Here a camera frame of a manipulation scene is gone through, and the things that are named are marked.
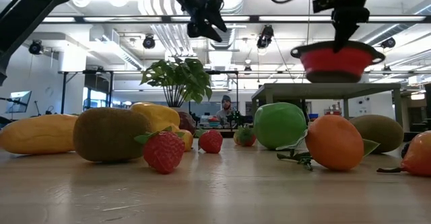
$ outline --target yellow mango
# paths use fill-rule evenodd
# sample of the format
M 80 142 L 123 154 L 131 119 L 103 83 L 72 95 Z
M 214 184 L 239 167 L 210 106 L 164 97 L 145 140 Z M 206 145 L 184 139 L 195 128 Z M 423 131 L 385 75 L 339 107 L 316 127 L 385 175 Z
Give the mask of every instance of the yellow mango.
M 130 110 L 145 115 L 152 125 L 152 132 L 171 126 L 172 131 L 179 130 L 180 116 L 176 110 L 148 102 L 135 103 Z
M 0 147 L 15 154 L 53 154 L 73 151 L 77 116 L 44 115 L 17 120 L 0 131 Z

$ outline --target kiwi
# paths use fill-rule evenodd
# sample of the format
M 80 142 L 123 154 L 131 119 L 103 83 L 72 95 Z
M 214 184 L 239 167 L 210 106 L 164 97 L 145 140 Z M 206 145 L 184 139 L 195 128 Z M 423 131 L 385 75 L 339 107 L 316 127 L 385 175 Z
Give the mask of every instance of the kiwi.
M 115 162 L 142 156 L 136 136 L 151 131 L 148 119 L 130 110 L 94 108 L 79 115 L 73 129 L 76 153 L 88 161 Z
M 372 153 L 387 153 L 403 143 L 403 128 L 389 117 L 369 114 L 355 117 L 350 122 L 363 139 L 380 143 Z

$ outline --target potted plant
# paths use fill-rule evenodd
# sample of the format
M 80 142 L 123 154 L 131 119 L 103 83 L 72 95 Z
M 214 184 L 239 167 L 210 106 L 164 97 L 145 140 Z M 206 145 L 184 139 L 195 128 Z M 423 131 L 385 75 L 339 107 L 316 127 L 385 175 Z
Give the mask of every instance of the potted plant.
M 185 125 L 193 124 L 194 128 L 195 124 L 190 114 L 178 110 L 181 105 L 190 100 L 199 104 L 204 96 L 207 96 L 208 100 L 212 96 L 211 78 L 198 59 L 175 58 L 174 62 L 155 62 L 143 72 L 141 85 L 143 83 L 163 89 L 168 106 L 180 114 L 180 128 L 186 130 L 189 130 L 189 127 Z

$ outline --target gray table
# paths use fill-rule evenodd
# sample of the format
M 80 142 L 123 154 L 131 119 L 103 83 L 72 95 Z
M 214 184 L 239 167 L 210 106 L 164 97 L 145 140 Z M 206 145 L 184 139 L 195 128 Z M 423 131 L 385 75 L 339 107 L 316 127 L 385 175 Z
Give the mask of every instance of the gray table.
M 266 104 L 277 100 L 343 100 L 344 117 L 349 117 L 349 99 L 385 91 L 393 92 L 395 120 L 403 126 L 399 83 L 266 83 L 251 97 L 253 115 L 257 100 Z

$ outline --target green apple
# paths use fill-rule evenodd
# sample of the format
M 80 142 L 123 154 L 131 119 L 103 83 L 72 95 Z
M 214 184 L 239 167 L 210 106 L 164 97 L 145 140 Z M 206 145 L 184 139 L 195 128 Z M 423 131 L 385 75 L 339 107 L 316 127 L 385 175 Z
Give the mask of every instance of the green apple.
M 259 107 L 253 128 L 257 140 L 263 146 L 276 150 L 297 146 L 305 137 L 307 125 L 299 107 L 280 102 Z

